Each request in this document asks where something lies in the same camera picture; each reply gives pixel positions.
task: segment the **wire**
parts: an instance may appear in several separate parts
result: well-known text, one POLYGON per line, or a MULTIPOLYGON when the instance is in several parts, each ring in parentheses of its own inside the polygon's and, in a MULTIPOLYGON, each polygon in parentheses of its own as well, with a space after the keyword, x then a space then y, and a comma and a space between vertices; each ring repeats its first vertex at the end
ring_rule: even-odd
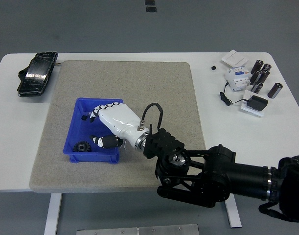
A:
MULTIPOLYGON (((160 106, 160 104, 158 104, 158 103, 151 103, 151 104, 149 104, 149 105, 146 107, 146 109, 144 110, 144 113, 143 113, 143 116, 141 117, 141 119, 142 119, 143 121, 145 120, 145 115, 146 115, 148 109, 149 109, 150 107, 152 107, 152 106, 156 106, 156 107, 158 108, 159 112, 160 112, 159 120, 158 120, 158 124, 157 124, 157 130, 159 131, 160 126, 161 126, 161 122, 162 122, 162 116, 163 116, 163 110, 162 110, 162 107, 160 106)), ((153 125, 150 124, 150 126, 149 126, 150 134, 152 134, 152 128, 153 128, 153 125)))
POLYGON ((223 102, 225 102, 225 104, 226 104, 227 106, 230 106, 231 104, 235 104, 235 103, 240 102, 240 101, 242 101, 242 100, 248 102, 247 99, 240 99, 240 100, 238 100, 238 101, 236 101, 236 102, 232 102, 232 100, 228 99, 228 98, 226 97, 226 95, 225 95, 226 87, 227 87, 228 84, 229 84, 229 83, 227 82, 227 83, 225 84, 225 86, 224 86, 223 92, 220 92, 221 100, 222 100, 223 102))

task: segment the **gray floor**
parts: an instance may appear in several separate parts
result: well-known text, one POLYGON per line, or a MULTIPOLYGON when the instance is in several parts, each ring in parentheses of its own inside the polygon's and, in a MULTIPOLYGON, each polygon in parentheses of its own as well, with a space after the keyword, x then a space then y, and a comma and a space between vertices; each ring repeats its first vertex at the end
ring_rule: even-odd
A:
MULTIPOLYGON (((0 1, 0 61, 9 53, 270 53, 299 105, 299 0, 0 1)), ((58 234, 77 229, 198 223, 200 234, 299 234, 299 224, 260 215, 261 201, 236 196, 243 222, 228 229, 225 209, 186 205, 154 192, 67 194, 58 234)), ((0 234, 43 234, 48 194, 0 193, 0 234)))

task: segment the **gray mat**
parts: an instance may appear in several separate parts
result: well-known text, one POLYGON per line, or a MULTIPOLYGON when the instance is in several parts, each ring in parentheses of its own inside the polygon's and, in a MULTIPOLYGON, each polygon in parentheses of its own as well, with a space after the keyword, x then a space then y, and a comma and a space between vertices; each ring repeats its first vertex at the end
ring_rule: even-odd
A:
MULTIPOLYGON (((30 188, 35 192, 111 192, 156 188, 156 158, 146 159, 129 143, 118 164, 70 163, 62 150, 78 97, 122 98, 139 117, 146 106, 159 103, 161 127, 186 149, 205 149, 195 91, 188 63, 65 61, 34 162, 30 188)), ((158 110, 146 115, 157 126, 158 110)))

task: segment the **black gear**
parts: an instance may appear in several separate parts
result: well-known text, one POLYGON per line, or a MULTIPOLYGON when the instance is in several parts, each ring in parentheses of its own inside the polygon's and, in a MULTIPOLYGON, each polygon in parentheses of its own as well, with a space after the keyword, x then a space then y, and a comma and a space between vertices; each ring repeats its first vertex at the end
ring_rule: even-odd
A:
POLYGON ((91 152, 92 147, 87 141, 80 141, 73 147, 73 152, 91 152))

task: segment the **blue container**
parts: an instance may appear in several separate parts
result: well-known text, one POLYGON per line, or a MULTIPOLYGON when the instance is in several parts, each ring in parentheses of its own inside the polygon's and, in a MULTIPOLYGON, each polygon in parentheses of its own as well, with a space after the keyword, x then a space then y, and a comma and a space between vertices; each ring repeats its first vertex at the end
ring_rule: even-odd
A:
POLYGON ((70 162, 108 162, 117 164, 119 162, 119 148, 101 148, 95 144, 90 135, 97 137, 112 135, 112 132, 106 127, 99 118, 90 122, 82 120, 82 115, 87 115, 98 105, 106 105, 113 102, 123 103, 122 99, 96 99, 96 98, 78 98, 75 102, 74 112, 67 135, 63 153, 70 156, 70 162), (74 152, 73 147, 80 141, 87 141, 91 147, 91 152, 74 152))

